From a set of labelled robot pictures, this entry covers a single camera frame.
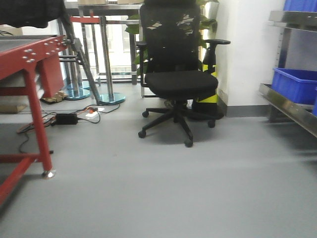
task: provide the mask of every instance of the blue storage box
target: blue storage box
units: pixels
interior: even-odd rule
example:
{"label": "blue storage box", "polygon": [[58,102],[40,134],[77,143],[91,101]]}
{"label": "blue storage box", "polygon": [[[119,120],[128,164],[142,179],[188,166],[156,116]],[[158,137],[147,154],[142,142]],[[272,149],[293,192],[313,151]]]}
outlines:
{"label": "blue storage box", "polygon": [[317,11],[317,0],[286,0],[284,11]]}
{"label": "blue storage box", "polygon": [[315,105],[314,105],[314,109],[313,109],[313,114],[315,116],[317,116],[317,97],[316,97],[316,101],[315,101]]}
{"label": "blue storage box", "polygon": [[299,104],[315,103],[317,71],[275,68],[272,89]]}

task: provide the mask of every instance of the stanchion base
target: stanchion base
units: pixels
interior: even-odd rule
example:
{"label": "stanchion base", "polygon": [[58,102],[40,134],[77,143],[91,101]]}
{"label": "stanchion base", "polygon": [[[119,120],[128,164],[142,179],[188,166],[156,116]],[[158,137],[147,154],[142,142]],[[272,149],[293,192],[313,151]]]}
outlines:
{"label": "stanchion base", "polygon": [[[82,82],[82,88],[89,90],[90,89],[89,82],[87,82],[87,81]],[[73,90],[74,89],[73,84],[72,83],[68,84],[67,89]]]}
{"label": "stanchion base", "polygon": [[56,175],[56,170],[48,170],[48,171],[44,171],[42,173],[42,177],[44,179],[51,179],[51,178],[55,177],[55,175]]}
{"label": "stanchion base", "polygon": [[88,98],[90,96],[90,91],[87,89],[78,89],[78,92],[74,90],[67,90],[65,94],[68,95],[65,100],[80,100]]}
{"label": "stanchion base", "polygon": [[114,98],[110,99],[109,94],[100,95],[99,103],[102,105],[113,105],[118,103],[123,103],[125,101],[125,96],[122,93],[113,93]]}

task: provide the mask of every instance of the wall baseboard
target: wall baseboard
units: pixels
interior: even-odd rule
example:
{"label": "wall baseboard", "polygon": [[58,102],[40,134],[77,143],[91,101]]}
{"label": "wall baseboard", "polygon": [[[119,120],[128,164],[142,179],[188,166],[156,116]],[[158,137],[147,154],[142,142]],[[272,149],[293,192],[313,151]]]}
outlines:
{"label": "wall baseboard", "polygon": [[219,97],[218,105],[228,118],[266,117],[270,107],[270,105],[227,106]]}

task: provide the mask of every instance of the chair seat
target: chair seat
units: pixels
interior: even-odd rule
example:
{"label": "chair seat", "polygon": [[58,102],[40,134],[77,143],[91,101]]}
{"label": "chair seat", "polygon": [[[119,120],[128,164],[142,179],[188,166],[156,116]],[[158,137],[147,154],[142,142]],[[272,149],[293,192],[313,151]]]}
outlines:
{"label": "chair seat", "polygon": [[160,98],[173,100],[207,98],[218,86],[215,77],[198,70],[147,73],[145,82]]}

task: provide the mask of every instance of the mesh chair back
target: mesh chair back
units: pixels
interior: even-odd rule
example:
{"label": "mesh chair back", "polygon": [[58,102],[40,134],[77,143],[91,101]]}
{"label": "mesh chair back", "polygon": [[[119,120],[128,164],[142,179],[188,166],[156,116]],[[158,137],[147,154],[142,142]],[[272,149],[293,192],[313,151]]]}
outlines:
{"label": "mesh chair back", "polygon": [[198,69],[200,8],[195,0],[145,0],[140,16],[147,72]]}

